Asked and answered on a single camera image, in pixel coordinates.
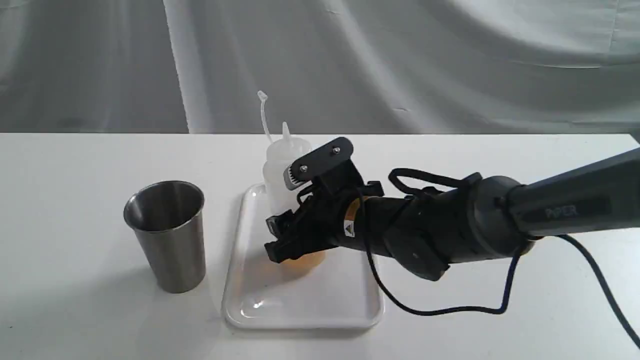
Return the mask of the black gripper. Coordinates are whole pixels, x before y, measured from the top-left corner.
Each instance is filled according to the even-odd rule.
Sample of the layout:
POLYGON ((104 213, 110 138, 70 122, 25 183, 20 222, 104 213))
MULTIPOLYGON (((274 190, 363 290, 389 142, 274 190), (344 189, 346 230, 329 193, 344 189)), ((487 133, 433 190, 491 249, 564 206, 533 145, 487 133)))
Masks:
POLYGON ((300 219, 293 210, 265 219, 269 233, 275 238, 263 246, 274 264, 297 260, 309 253, 333 248, 365 251, 365 221, 361 199, 381 197, 381 183, 369 182, 361 187, 347 187, 332 196, 319 186, 305 187, 306 199, 299 210, 300 219))

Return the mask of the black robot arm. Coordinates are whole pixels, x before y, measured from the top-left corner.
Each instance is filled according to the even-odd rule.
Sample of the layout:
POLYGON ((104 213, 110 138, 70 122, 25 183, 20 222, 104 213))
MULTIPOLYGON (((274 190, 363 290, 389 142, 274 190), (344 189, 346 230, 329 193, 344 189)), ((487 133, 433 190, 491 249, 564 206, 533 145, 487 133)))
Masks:
POLYGON ((314 150, 293 182, 310 184, 297 210, 266 219, 281 264, 333 248, 394 259, 419 278, 438 281, 452 264, 511 258, 542 237, 639 226, 639 150, 531 184, 473 173, 449 178, 410 168, 364 182, 349 157, 314 150))

